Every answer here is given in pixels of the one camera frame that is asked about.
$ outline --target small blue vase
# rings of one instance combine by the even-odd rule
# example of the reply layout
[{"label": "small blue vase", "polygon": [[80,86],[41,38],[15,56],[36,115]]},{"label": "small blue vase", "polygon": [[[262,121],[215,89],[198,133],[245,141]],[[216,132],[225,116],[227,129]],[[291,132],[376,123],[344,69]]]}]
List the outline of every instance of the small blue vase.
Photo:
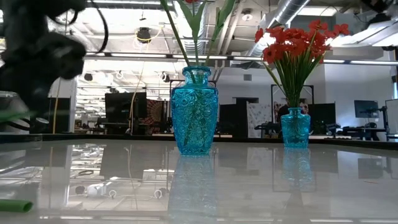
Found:
[{"label": "small blue vase", "polygon": [[189,66],[182,70],[185,85],[172,91],[174,136],[182,155],[207,155],[217,124],[218,90],[208,86],[211,70]]},{"label": "small blue vase", "polygon": [[290,113],[280,118],[285,147],[302,149],[308,147],[311,117],[301,114],[301,110],[301,108],[289,108]]}]

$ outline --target fluorescent light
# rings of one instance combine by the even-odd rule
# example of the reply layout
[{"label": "fluorescent light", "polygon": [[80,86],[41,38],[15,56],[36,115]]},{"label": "fluorescent light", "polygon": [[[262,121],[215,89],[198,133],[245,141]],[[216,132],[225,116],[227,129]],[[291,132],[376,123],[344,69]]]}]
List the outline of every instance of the fluorescent light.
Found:
[{"label": "fluorescent light", "polygon": [[142,57],[142,58],[166,58],[166,54],[129,54],[112,53],[113,57]]},{"label": "fluorescent light", "polygon": [[104,57],[105,54],[104,54],[104,53],[93,53],[93,52],[88,52],[88,53],[86,54],[86,56],[102,56],[102,57]]},{"label": "fluorescent light", "polygon": [[260,62],[261,58],[260,57],[244,57],[244,56],[235,56],[234,60],[252,60],[252,61],[256,61],[256,62]]},{"label": "fluorescent light", "polygon": [[361,223],[398,223],[398,220],[359,220]]},{"label": "fluorescent light", "polygon": [[354,222],[349,219],[310,219],[311,222],[331,222],[331,223],[336,223],[336,222]]},{"label": "fluorescent light", "polygon": [[93,219],[93,217],[61,216],[60,219]]},{"label": "fluorescent light", "polygon": [[105,106],[105,103],[82,103],[83,106]]},{"label": "fluorescent light", "polygon": [[323,63],[344,63],[345,60],[324,59]]},{"label": "fluorescent light", "polygon": [[153,4],[160,5],[160,1],[118,1],[118,0],[94,0],[95,3],[111,3],[111,4]]},{"label": "fluorescent light", "polygon": [[388,62],[388,61],[377,61],[377,60],[352,60],[350,64],[354,65],[390,65],[398,66],[398,62]]}]

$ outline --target computer monitor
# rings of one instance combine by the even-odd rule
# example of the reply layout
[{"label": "computer monitor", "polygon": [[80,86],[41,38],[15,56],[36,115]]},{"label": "computer monitor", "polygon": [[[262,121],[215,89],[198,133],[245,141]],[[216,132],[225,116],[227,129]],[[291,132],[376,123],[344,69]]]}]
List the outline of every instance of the computer monitor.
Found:
[{"label": "computer monitor", "polygon": [[379,104],[374,100],[355,100],[356,118],[379,118]]},{"label": "computer monitor", "polygon": [[325,134],[326,124],[336,123],[336,105],[334,103],[320,103],[308,105],[311,116],[311,129],[314,134]]},{"label": "computer monitor", "polygon": [[[106,118],[110,123],[127,123],[134,93],[106,93]],[[147,117],[147,93],[136,93],[133,104],[134,117]]]}]

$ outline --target reflective table surface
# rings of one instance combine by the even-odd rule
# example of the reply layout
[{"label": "reflective table surface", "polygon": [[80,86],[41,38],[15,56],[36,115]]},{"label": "reflective table surface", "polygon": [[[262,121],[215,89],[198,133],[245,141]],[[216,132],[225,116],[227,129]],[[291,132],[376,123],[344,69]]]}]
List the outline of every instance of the reflective table surface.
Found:
[{"label": "reflective table surface", "polygon": [[398,152],[81,140],[0,145],[0,223],[398,223]]}]

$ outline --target ceiling light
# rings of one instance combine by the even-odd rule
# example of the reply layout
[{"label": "ceiling light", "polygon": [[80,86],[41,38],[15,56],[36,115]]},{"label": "ceiling light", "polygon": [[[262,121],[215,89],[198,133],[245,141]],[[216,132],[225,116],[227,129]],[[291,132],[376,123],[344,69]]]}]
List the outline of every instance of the ceiling light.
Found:
[{"label": "ceiling light", "polygon": [[242,16],[243,21],[249,21],[253,19],[253,15],[251,14],[251,9],[243,9],[242,14],[243,14]]},{"label": "ceiling light", "polygon": [[166,58],[166,54],[129,54],[129,53],[112,53],[113,57],[142,57],[142,58]]},{"label": "ceiling light", "polygon": [[85,74],[85,80],[86,81],[93,81],[93,75],[90,73]]}]

